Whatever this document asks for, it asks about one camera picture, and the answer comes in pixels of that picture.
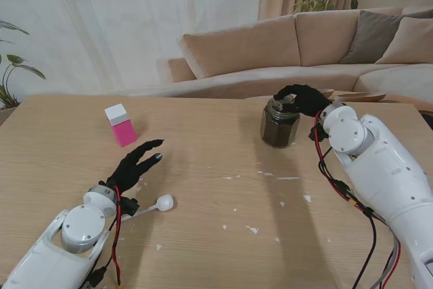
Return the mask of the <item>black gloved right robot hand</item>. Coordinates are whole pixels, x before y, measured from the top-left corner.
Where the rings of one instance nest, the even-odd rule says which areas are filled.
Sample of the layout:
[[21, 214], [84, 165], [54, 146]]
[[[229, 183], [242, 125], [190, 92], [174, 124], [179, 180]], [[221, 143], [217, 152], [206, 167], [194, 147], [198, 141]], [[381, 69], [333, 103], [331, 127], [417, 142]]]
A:
[[288, 85], [273, 96], [275, 101], [282, 101], [288, 95], [295, 95], [292, 103], [283, 104], [283, 110], [290, 113], [301, 113], [306, 116], [315, 117], [318, 112], [323, 111], [332, 102], [319, 90], [308, 85]]

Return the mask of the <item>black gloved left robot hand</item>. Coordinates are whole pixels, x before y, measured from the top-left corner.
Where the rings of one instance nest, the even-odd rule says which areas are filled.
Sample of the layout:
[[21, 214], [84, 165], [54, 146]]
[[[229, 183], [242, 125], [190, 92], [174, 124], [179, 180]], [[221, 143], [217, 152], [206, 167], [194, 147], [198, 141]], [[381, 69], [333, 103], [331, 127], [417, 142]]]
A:
[[162, 155], [157, 153], [140, 162], [143, 155], [147, 151], [161, 146], [163, 142], [163, 139], [147, 141], [136, 147], [132, 152], [128, 153], [120, 161], [112, 175], [107, 178], [106, 186], [113, 190], [117, 188], [119, 194], [123, 194], [125, 191], [134, 187], [139, 181], [139, 178], [162, 159]]

